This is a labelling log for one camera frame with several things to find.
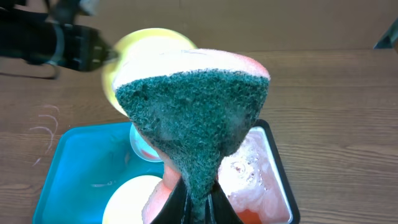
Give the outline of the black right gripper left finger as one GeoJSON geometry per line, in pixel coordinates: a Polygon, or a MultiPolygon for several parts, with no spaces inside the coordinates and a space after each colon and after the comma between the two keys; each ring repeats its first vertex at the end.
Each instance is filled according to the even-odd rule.
{"type": "Polygon", "coordinates": [[[190,224],[190,192],[182,178],[151,224],[190,224]]]}

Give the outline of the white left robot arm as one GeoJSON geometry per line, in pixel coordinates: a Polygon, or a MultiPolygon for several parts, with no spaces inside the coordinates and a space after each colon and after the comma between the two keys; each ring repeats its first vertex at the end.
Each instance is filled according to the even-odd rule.
{"type": "Polygon", "coordinates": [[[97,29],[46,21],[47,15],[1,9],[1,56],[91,72],[119,55],[97,29]]]}

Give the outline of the light blue plate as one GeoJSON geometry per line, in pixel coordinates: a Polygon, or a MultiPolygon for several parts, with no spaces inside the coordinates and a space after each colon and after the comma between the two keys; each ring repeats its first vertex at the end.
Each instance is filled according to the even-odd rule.
{"type": "Polygon", "coordinates": [[[129,138],[132,150],[141,159],[148,162],[162,162],[158,153],[146,143],[133,124],[131,124],[129,138]]]}

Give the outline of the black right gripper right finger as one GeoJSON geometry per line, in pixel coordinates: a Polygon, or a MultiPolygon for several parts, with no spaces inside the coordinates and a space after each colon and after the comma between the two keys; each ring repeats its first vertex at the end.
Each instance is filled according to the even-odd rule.
{"type": "Polygon", "coordinates": [[[243,224],[217,180],[206,200],[206,224],[243,224]]]}

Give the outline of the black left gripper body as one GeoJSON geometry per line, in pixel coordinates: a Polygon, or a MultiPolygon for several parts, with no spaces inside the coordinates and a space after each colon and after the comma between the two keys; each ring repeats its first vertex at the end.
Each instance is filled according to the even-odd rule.
{"type": "Polygon", "coordinates": [[[62,26],[65,46],[59,65],[78,72],[92,72],[119,58],[100,31],[87,26],[62,26]]]}

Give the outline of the pink and green sponge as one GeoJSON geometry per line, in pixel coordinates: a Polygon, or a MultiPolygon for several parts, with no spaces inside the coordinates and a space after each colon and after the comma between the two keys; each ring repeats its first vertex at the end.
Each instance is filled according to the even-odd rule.
{"type": "Polygon", "coordinates": [[[151,223],[182,178],[190,223],[206,223],[206,200],[221,161],[255,124],[270,75],[258,61],[211,49],[165,52],[127,62],[113,82],[116,99],[165,164],[142,211],[151,223]]]}

